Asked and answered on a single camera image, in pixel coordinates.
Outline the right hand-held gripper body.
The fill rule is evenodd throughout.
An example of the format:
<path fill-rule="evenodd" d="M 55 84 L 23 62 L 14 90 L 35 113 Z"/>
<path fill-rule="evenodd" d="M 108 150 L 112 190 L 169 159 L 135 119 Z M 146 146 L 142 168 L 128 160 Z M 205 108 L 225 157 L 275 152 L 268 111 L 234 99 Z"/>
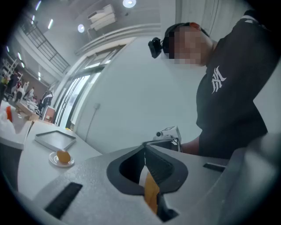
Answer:
<path fill-rule="evenodd" d="M 181 135 L 178 126 L 167 127 L 162 131 L 157 131 L 151 141 L 143 142 L 142 145 L 155 145 L 172 151 L 182 152 Z"/>

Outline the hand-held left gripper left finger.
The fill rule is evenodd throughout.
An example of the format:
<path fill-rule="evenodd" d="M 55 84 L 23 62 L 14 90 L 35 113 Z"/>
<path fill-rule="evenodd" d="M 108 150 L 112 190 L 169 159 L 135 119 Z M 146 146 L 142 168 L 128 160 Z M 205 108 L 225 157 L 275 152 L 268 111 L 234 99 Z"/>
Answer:
<path fill-rule="evenodd" d="M 145 166 L 144 153 L 144 146 L 139 146 L 108 165 L 107 177 L 121 193 L 144 195 L 144 187 L 139 185 L 141 172 Z"/>

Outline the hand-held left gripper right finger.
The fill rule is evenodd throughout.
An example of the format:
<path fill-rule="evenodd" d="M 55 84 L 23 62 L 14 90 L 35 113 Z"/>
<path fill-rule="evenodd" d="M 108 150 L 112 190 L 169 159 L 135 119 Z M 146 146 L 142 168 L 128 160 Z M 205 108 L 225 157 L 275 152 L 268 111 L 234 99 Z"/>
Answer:
<path fill-rule="evenodd" d="M 164 194 L 176 192 L 184 184 L 188 169 L 181 161 L 151 146 L 145 147 L 145 163 L 159 187 L 156 195 L 158 205 L 156 215 L 161 221 L 169 221 L 178 216 L 178 213 L 167 207 Z"/>

